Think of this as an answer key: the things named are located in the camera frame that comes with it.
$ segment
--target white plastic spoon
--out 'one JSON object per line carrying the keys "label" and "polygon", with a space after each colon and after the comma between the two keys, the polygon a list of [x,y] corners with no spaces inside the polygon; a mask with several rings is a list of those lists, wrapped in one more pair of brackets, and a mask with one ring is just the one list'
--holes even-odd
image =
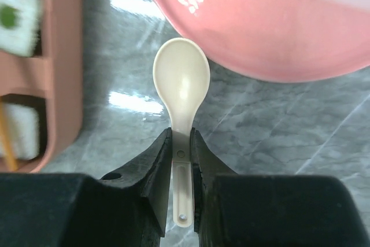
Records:
{"label": "white plastic spoon", "polygon": [[190,131],[209,88],[207,58],[191,40],[171,39],[154,59],[153,80],[172,126],[173,221],[188,227],[194,218]]}

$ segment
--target white sponge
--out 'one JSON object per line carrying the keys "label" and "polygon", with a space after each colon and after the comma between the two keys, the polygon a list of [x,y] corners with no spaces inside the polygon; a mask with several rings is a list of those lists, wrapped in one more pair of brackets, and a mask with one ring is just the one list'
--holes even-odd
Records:
{"label": "white sponge", "polygon": [[[39,154],[39,115],[34,108],[4,103],[5,117],[14,154],[18,159],[30,160]],[[0,142],[0,157],[4,156]]]}
{"label": "white sponge", "polygon": [[41,13],[41,0],[0,0],[0,49],[18,56],[32,56]]}

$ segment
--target yellow handle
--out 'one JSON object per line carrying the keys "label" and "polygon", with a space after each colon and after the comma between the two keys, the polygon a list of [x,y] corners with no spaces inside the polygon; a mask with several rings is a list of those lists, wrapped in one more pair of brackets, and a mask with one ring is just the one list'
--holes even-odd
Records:
{"label": "yellow handle", "polygon": [[5,162],[10,171],[16,171],[18,169],[18,163],[16,156],[14,155],[12,142],[8,133],[8,127],[6,124],[5,110],[0,98],[0,137],[5,152]]}

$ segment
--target spoon handle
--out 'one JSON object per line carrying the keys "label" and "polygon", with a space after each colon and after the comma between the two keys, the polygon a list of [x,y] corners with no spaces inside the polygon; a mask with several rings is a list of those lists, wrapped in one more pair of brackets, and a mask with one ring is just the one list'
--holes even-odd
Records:
{"label": "spoon handle", "polygon": [[172,162],[173,221],[180,227],[193,223],[193,180],[191,163]]}
{"label": "spoon handle", "polygon": [[190,136],[172,130],[173,221],[180,227],[193,223],[193,175]]}

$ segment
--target marble floor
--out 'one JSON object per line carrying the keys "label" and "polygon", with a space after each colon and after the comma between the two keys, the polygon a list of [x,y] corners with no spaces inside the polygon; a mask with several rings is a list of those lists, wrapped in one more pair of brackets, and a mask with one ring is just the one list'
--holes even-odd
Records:
{"label": "marble floor", "polygon": [[[170,125],[151,71],[179,36],[152,0],[84,0],[84,124],[43,172],[100,178],[145,150]],[[337,176],[370,231],[370,68],[339,78],[276,84],[210,61],[211,84],[194,126],[243,174]],[[161,246],[198,246],[172,221]]]}

